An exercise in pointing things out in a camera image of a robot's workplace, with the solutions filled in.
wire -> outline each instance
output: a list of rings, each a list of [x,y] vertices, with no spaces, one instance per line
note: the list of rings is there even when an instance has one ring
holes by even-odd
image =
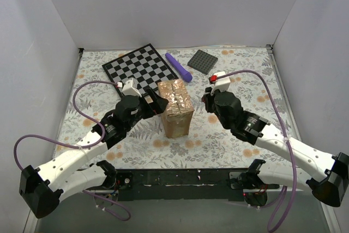
[[[235,71],[235,72],[228,73],[228,74],[223,75],[223,76],[218,76],[218,77],[217,77],[217,80],[218,80],[218,79],[222,79],[222,78],[224,78],[224,77],[228,77],[228,76],[240,74],[240,73],[252,73],[252,74],[255,74],[255,75],[258,76],[259,79],[262,81],[264,87],[266,88],[266,91],[267,91],[267,93],[268,93],[268,96],[269,96],[269,98],[270,98],[270,102],[272,103],[272,106],[273,106],[273,109],[274,109],[274,111],[275,111],[275,114],[276,114],[276,116],[277,116],[277,118],[278,118],[278,120],[279,120],[279,122],[280,122],[281,129],[282,129],[282,133],[283,133],[284,137],[287,138],[287,132],[286,132],[285,124],[284,124],[284,122],[282,121],[282,118],[281,118],[281,116],[280,116],[280,114],[279,114],[279,112],[278,112],[278,109],[276,108],[276,104],[275,104],[275,102],[274,102],[274,100],[273,100],[272,94],[270,93],[270,90],[269,90],[269,88],[268,88],[267,83],[265,82],[265,80],[263,79],[263,77],[262,77],[259,73],[255,72],[255,71],[253,71],[253,70],[243,69],[243,70],[239,70],[239,71]],[[292,173],[293,173],[292,193],[291,193],[290,200],[288,201],[287,207],[286,207],[284,213],[282,214],[280,220],[277,222],[277,224],[276,224],[273,228],[270,228],[270,227],[271,227],[271,224],[272,224],[272,221],[273,221],[273,219],[274,219],[274,217],[275,217],[275,214],[276,214],[277,211],[279,210],[279,208],[280,208],[280,206],[281,206],[281,204],[282,204],[282,202],[283,202],[283,200],[284,200],[284,198],[285,198],[285,197],[282,197],[282,194],[281,194],[281,192],[280,192],[279,198],[281,199],[281,201],[280,201],[279,204],[276,206],[276,208],[275,208],[275,210],[274,210],[272,216],[271,216],[270,219],[269,219],[268,227],[267,227],[268,232],[275,232],[275,231],[280,227],[280,225],[284,222],[285,218],[287,217],[287,215],[288,215],[288,213],[289,213],[289,211],[290,211],[290,209],[291,209],[291,207],[292,207],[292,204],[293,204],[293,202],[294,202],[294,198],[295,198],[295,196],[296,196],[296,187],[297,187],[296,160],[295,160],[294,155],[293,155],[292,146],[291,146],[291,144],[290,144],[290,142],[289,142],[288,140],[286,141],[286,146],[287,146],[287,148],[288,148],[288,151],[290,152],[290,158],[291,158],[291,163],[292,163]]]
[[[113,193],[111,193],[111,196],[114,196],[116,194],[116,192],[118,191],[119,187],[117,187],[120,184],[120,180],[115,182],[115,186],[114,186],[114,191]]]
[[[262,191],[262,189],[263,189],[263,186],[264,186],[264,185],[262,185],[262,186],[261,186],[261,188],[260,188],[260,190],[259,190],[259,191],[255,192],[255,194],[256,194],[256,195],[258,195],[259,193],[264,193],[265,191],[267,191],[268,185],[265,185],[265,187],[264,187],[264,191],[263,191],[263,192],[261,192],[261,191]]]
[[[97,205],[100,209],[102,209],[103,211],[108,212],[109,214],[112,214],[114,217],[120,219],[121,221],[127,221],[127,220],[131,219],[131,211],[126,206],[122,205],[121,203],[118,203],[118,202],[116,202],[114,200],[107,199],[107,198],[105,198],[103,196],[100,196],[100,195],[88,192],[86,190],[83,190],[82,192],[84,192],[87,195],[93,196],[94,198],[102,199],[104,201],[110,202],[113,205],[117,205],[117,206],[121,207],[128,214],[128,216],[126,218],[123,218],[123,217],[119,216],[117,213],[115,213],[114,211],[110,210],[109,208],[101,207],[101,206]]]
[[[280,191],[280,194],[278,195],[277,198],[275,198],[272,202],[270,202],[270,203],[268,203],[268,204],[266,204],[266,205],[264,205],[264,206],[260,206],[260,208],[266,208],[266,207],[273,206],[276,202],[278,202],[278,201],[281,199],[281,197],[282,197],[283,195],[286,196],[286,193],[287,193],[287,187],[286,187],[286,186],[283,186],[282,189],[281,189],[281,191]],[[239,204],[239,203],[234,203],[234,202],[225,202],[225,203],[226,203],[226,204],[229,204],[229,205],[233,205],[233,206],[246,207],[245,204]]]
[[[85,86],[89,85],[89,84],[93,84],[93,83],[103,83],[103,84],[109,84],[109,85],[113,85],[113,86],[116,86],[117,87],[117,84],[114,83],[114,82],[108,82],[108,81],[101,81],[101,80],[93,80],[93,81],[89,81],[89,82],[86,82],[84,84],[82,84],[80,87],[78,87],[76,89],[76,91],[74,92],[74,95],[73,95],[73,107],[75,108],[75,110],[82,116],[84,116],[85,118],[93,121],[94,123],[96,123],[97,125],[99,125],[101,127],[101,130],[102,130],[102,135],[100,136],[100,139],[97,140],[96,142],[92,143],[92,144],[89,144],[89,145],[85,145],[85,146],[81,146],[81,147],[78,147],[78,146],[71,146],[71,145],[68,145],[68,144],[65,144],[65,143],[62,143],[62,142],[59,142],[59,141],[56,141],[54,139],[50,139],[50,138],[47,138],[45,136],[40,136],[40,135],[35,135],[35,134],[28,134],[28,135],[24,135],[22,137],[20,137],[16,143],[15,143],[15,146],[13,148],[13,155],[14,155],[14,158],[15,158],[15,162],[17,164],[17,166],[19,167],[20,170],[23,170],[23,167],[22,165],[20,164],[19,160],[18,160],[18,155],[17,155],[17,148],[18,148],[18,144],[23,140],[23,139],[26,139],[26,138],[37,138],[37,139],[42,139],[42,140],[45,140],[45,141],[48,141],[50,143],[54,143],[54,144],[58,144],[58,145],[61,145],[63,147],[69,147],[69,148],[73,148],[73,149],[79,149],[79,148],[90,148],[90,147],[93,147],[93,146],[96,146],[99,142],[101,142],[105,136],[105,129],[103,127],[103,125],[95,120],[94,118],[90,117],[90,116],[87,116],[85,113],[83,113],[80,109],[77,108],[76,106],[76,95],[77,93]]]

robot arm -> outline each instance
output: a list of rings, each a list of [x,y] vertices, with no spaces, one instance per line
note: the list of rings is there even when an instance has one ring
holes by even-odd
[[[22,170],[20,194],[37,218],[50,214],[60,201],[84,189],[95,186],[107,189],[116,184],[117,172],[105,160],[83,171],[77,170],[123,140],[139,120],[165,111],[167,99],[148,89],[147,94],[152,99],[152,102],[148,103],[145,97],[135,91],[137,90],[132,85],[132,80],[126,82],[123,88],[125,96],[116,104],[115,109],[107,112],[100,121],[105,127],[105,136],[99,144],[90,148],[65,151],[36,169],[30,165]],[[92,144],[101,134],[101,127],[95,125],[76,146]]]
[[[214,80],[214,87],[208,87],[202,101],[206,111],[215,113],[225,129],[238,139],[252,145],[270,150],[290,160],[290,153],[282,132],[265,118],[245,111],[235,95],[228,92],[228,77]],[[311,190],[323,203],[339,207],[349,184],[349,156],[339,153],[333,156],[316,150],[294,138],[290,138],[297,168],[297,187]],[[256,159],[247,172],[232,178],[235,188],[260,188],[264,184],[282,184],[292,186],[292,169],[266,165],[265,160]]]

floral tablecloth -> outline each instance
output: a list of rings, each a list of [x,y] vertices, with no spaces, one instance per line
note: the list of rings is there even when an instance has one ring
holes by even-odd
[[[278,83],[265,48],[236,49],[202,49],[218,58],[218,62],[210,71],[231,72],[251,69],[262,74],[266,80],[278,110],[284,119],[287,131],[293,134],[290,118],[281,96]],[[169,52],[193,75],[192,82],[186,83],[195,109],[188,136],[168,139],[165,136],[160,116],[140,121],[129,133],[127,138],[112,147],[105,154],[96,157],[92,163],[106,159],[115,168],[155,169],[155,168],[234,168],[248,167],[253,159],[268,159],[277,165],[289,162],[274,153],[241,142],[233,137],[229,130],[223,129],[215,115],[206,113],[201,97],[204,89],[209,86],[208,76],[188,67],[186,64],[197,49],[158,50],[165,58]],[[84,52],[74,82],[74,90],[84,82],[105,80],[108,78],[102,64],[127,53],[127,51],[93,51]],[[229,91],[233,92],[242,102],[242,106],[280,126],[270,103],[270,97],[261,83],[253,74],[245,73],[232,76]],[[105,84],[91,84],[83,88],[77,99],[78,107],[96,119],[101,119],[105,112],[115,108],[120,100],[114,87]],[[69,144],[79,141],[90,131],[94,123],[80,116],[70,103],[59,134],[59,140]],[[54,157],[67,150],[61,146],[55,149]]]

leaf print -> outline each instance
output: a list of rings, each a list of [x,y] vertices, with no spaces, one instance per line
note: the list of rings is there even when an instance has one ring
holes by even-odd
[[[201,97],[192,97],[191,104],[196,111],[202,111],[205,108],[205,104],[202,102]]]
[[[208,134],[206,136],[206,139],[223,139],[226,136],[228,136],[228,133],[225,133],[225,132],[222,132],[222,133],[214,132],[213,134]]]
[[[272,107],[270,107],[270,106],[256,106],[255,110],[258,111],[258,112],[262,112],[263,113],[262,115],[264,117],[267,117],[266,113],[273,113],[273,114],[275,114],[274,109]]]
[[[286,126],[286,129],[287,130],[290,130],[292,127],[291,127],[291,125],[288,123],[288,120],[286,119],[286,121],[285,121],[285,126]]]
[[[262,81],[260,80],[245,80],[245,81],[241,81],[241,83],[249,86],[260,86],[263,84]]]
[[[186,163],[185,163],[185,166],[184,166],[184,165],[183,165],[183,162],[180,161],[180,168],[181,168],[181,169],[186,169]]]
[[[174,156],[178,154],[180,157],[187,155],[189,152],[186,148],[181,147],[179,143],[172,143],[170,145],[170,151]]]
[[[179,168],[179,165],[178,165],[176,162],[171,161],[171,163],[173,164],[173,166],[174,166],[176,169]]]
[[[262,70],[262,73],[268,76],[271,76],[271,74],[274,72],[273,68],[264,68]]]
[[[152,156],[151,160],[146,165],[148,165],[150,163],[157,164],[157,162],[164,161],[167,157],[168,157],[168,155],[162,156],[161,154],[158,156]]]
[[[166,53],[170,53],[171,55],[175,56],[180,54],[179,50],[166,50]]]
[[[104,73],[104,69],[103,68],[93,68],[91,69],[91,72],[94,72],[94,73]]]
[[[94,74],[91,76],[86,76],[85,80],[87,82],[87,81],[93,81],[93,80],[101,80],[101,78],[100,78],[100,75]],[[103,85],[103,84],[100,84],[100,83],[90,84],[90,86],[92,85]]]
[[[268,55],[268,53],[265,51],[257,51],[254,56],[255,57],[265,57],[267,55]]]
[[[161,128],[160,121],[157,122],[139,122],[132,130],[129,132],[129,137],[136,139],[152,139],[155,134],[160,134],[163,131]]]
[[[146,161],[140,157],[123,158],[122,161],[124,161],[125,163],[131,163],[132,165],[144,165],[146,163]]]
[[[251,102],[251,99],[253,97],[254,91],[251,88],[245,87],[245,86],[239,86],[237,88],[236,96],[237,97],[243,97],[247,100],[247,102]]]
[[[161,166],[162,169],[171,169],[172,166],[171,165],[168,165],[164,162],[164,166]]]
[[[279,122],[279,120],[277,118],[273,118],[273,120],[271,120],[270,122],[271,122],[271,124],[273,124],[278,129],[281,130],[281,124],[280,124],[280,122]],[[291,126],[288,124],[287,120],[286,120],[286,122],[284,121],[284,124],[285,124],[286,130],[289,130],[291,128]]]
[[[68,107],[67,107],[67,114],[77,114],[77,111],[73,107],[73,102],[69,101],[68,102]]]
[[[218,140],[213,140],[211,143],[205,144],[203,146],[204,152],[211,153],[211,161],[215,162],[217,159],[222,158],[227,152],[226,148]]]
[[[271,161],[271,162],[282,162],[282,161],[285,160],[284,158],[282,158],[279,155],[276,155],[274,153],[272,153],[272,154],[262,154],[262,155],[259,155],[258,157],[261,158],[261,159],[264,159],[264,160],[266,159],[266,160]]]
[[[106,91],[106,90],[102,90],[102,89],[93,89],[89,92],[89,96],[91,97],[100,97],[101,95],[110,95],[111,92],[110,90]]]
[[[154,153],[154,151],[149,148],[149,143],[147,142],[140,144],[138,144],[137,141],[127,143],[127,148],[144,157],[151,157]]]
[[[271,67],[272,66],[269,56],[267,58],[263,59],[262,66],[264,66],[264,67]]]
[[[248,61],[239,61],[238,65],[241,66],[243,69],[248,68],[251,70],[255,69],[255,65],[253,63],[250,63]]]
[[[180,54],[177,57],[181,57],[181,58],[192,58],[194,54]]]
[[[80,110],[85,110],[92,106],[91,100],[87,98],[85,100],[83,100],[82,98],[79,98],[78,101],[76,102],[76,105]]]
[[[274,98],[274,102],[279,113],[286,113],[286,106],[281,98]]]
[[[249,54],[247,52],[239,52],[239,53],[234,53],[234,54],[237,57],[252,57],[252,54]]]
[[[187,156],[185,158],[185,161],[196,161],[196,162],[203,162],[209,158],[206,154],[194,154],[193,156]]]

red part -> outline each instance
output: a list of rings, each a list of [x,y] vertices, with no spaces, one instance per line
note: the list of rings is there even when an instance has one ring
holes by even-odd
[[[217,76],[216,76],[216,75],[213,75],[213,76],[210,77],[209,80],[210,80],[210,82],[214,83],[214,82],[217,81]]]

